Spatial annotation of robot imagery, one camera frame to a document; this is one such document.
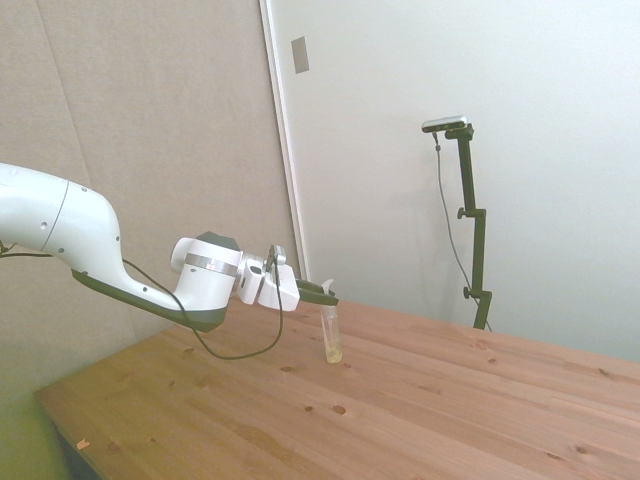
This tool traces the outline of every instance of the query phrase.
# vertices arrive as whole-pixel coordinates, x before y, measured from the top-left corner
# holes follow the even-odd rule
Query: wooden table
[[[319,309],[256,358],[170,328],[37,393],[101,478],[640,479],[640,364],[347,302],[344,358]],[[268,344],[277,312],[232,302],[204,335]]]

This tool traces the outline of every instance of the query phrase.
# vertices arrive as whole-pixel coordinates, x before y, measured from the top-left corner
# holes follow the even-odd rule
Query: cable
[[[173,294],[173,292],[171,292],[169,289],[165,288],[163,285],[161,285],[158,282],[156,282],[153,278],[151,278],[144,271],[142,271],[141,268],[139,268],[138,266],[134,265],[129,260],[123,259],[122,262],[127,264],[127,265],[129,265],[130,267],[133,267],[144,278],[149,280],[151,283],[153,283],[156,287],[158,287],[162,291],[164,291],[167,294],[169,294],[171,296],[171,298],[173,298],[175,300],[175,302],[178,304],[178,307],[180,307],[180,311],[182,312],[183,317],[187,321],[187,325],[193,331],[193,333],[198,338],[198,340],[200,341],[202,346],[207,350],[207,352],[209,352],[214,357],[219,358],[220,360],[242,360],[242,359],[245,359],[245,358],[255,357],[256,355],[260,355],[262,353],[265,353],[265,352],[271,350],[276,345],[276,343],[278,343],[278,341],[280,340],[280,337],[282,336],[282,330],[284,328],[284,312],[282,310],[282,298],[280,297],[280,276],[278,275],[278,263],[277,262],[273,262],[273,267],[275,269],[276,293],[278,295],[278,306],[280,308],[280,328],[278,330],[278,335],[277,335],[276,339],[273,341],[273,343],[271,343],[271,345],[269,345],[266,348],[263,348],[262,350],[258,350],[257,352],[253,352],[253,353],[248,353],[246,355],[238,355],[238,356],[230,356],[230,357],[229,356],[225,356],[225,355],[220,355],[220,354],[214,352],[213,350],[211,350],[209,345],[207,345],[205,343],[205,341],[202,339],[202,337],[200,336],[200,333],[198,333],[198,331],[193,327],[193,325],[191,323],[191,319],[189,318],[189,314],[187,313],[187,311],[185,310],[184,306],[182,305],[182,302],[178,299],[178,297],[176,297]]]
[[[436,141],[436,154],[438,155],[438,186],[440,187],[440,198],[442,199],[442,206],[444,207],[444,217],[447,220],[447,232],[449,233],[449,242],[451,243],[451,248],[453,250],[453,255],[456,257],[456,262],[458,262],[458,266],[460,267],[460,271],[462,271],[462,275],[464,276],[464,280],[467,283],[467,288],[471,290],[471,282],[469,282],[469,277],[467,276],[467,272],[464,270],[462,266],[462,262],[460,262],[460,258],[458,257],[458,251],[456,250],[456,246],[453,243],[453,235],[451,234],[451,221],[449,220],[449,210],[447,209],[447,202],[444,199],[444,191],[442,189],[442,174],[441,174],[441,161],[440,161],[440,143],[438,143],[438,134],[436,132],[432,132],[433,139]],[[473,298],[473,301],[476,302],[476,305],[479,306],[477,298]],[[487,327],[490,332],[493,332],[491,325],[489,325],[489,321],[487,320]]]
[[[11,245],[10,247],[5,247],[4,243],[2,243],[2,240],[0,240],[0,258],[4,258],[4,257],[53,257],[53,255],[49,255],[48,253],[7,253],[8,251],[10,251],[11,249],[13,249],[13,247],[15,247],[17,245],[17,243],[14,243],[13,245]]]
[[[53,257],[53,255],[49,255],[48,253],[7,253],[0,255],[0,258],[9,258],[9,257]]]

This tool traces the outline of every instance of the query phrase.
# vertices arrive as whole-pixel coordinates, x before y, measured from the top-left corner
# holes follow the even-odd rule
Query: test tube
[[[323,305],[321,317],[322,333],[324,334],[324,351],[327,356],[327,362],[338,363],[342,360],[338,307],[335,305]]]

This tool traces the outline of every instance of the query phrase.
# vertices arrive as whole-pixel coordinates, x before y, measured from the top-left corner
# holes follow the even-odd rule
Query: black metal stand
[[[473,171],[471,169],[471,147],[469,142],[473,139],[473,126],[469,123],[463,128],[447,130],[445,138],[458,140],[458,153],[460,155],[460,173],[462,174],[462,191],[464,195],[464,207],[458,210],[458,219],[468,217],[475,219],[473,234],[473,271],[471,273],[471,290],[464,287],[464,298],[478,300],[478,310],[473,328],[484,330],[489,314],[492,294],[482,289],[484,274],[484,237],[487,224],[487,211],[484,208],[476,208],[476,198],[473,188]]]

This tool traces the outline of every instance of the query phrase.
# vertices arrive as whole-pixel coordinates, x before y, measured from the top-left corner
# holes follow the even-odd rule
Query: wall
[[[311,280],[473,323],[420,131],[465,114],[494,330],[640,360],[637,2],[270,5]],[[296,75],[301,36],[310,70]],[[442,153],[455,217],[456,144]],[[470,270],[473,221],[452,224]]]
[[[207,230],[297,268],[257,1],[2,2],[0,162],[104,194],[171,288],[175,242]],[[0,285],[0,477],[67,478],[32,393],[170,322],[54,259],[4,259]]]

